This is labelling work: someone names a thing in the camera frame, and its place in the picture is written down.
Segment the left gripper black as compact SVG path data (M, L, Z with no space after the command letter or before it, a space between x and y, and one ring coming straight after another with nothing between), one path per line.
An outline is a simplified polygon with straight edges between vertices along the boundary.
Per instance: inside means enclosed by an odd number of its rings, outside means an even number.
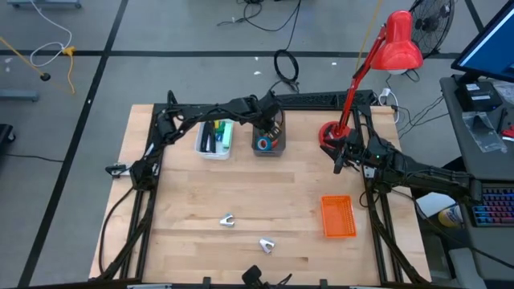
M281 128L275 123L275 116L281 111L281 102L273 91L267 94L257 102L257 117L251 122L256 128L265 128L263 136L270 140L278 139L281 134Z

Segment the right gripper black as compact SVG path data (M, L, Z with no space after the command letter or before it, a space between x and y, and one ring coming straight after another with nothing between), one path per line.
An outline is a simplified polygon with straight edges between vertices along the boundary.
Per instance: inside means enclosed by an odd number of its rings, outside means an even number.
M357 130L351 130L345 138L342 153L334 158L334 173L340 173L343 167L350 167L360 171L356 165L366 165L373 168L380 167L380 155L372 153L362 141L362 135Z

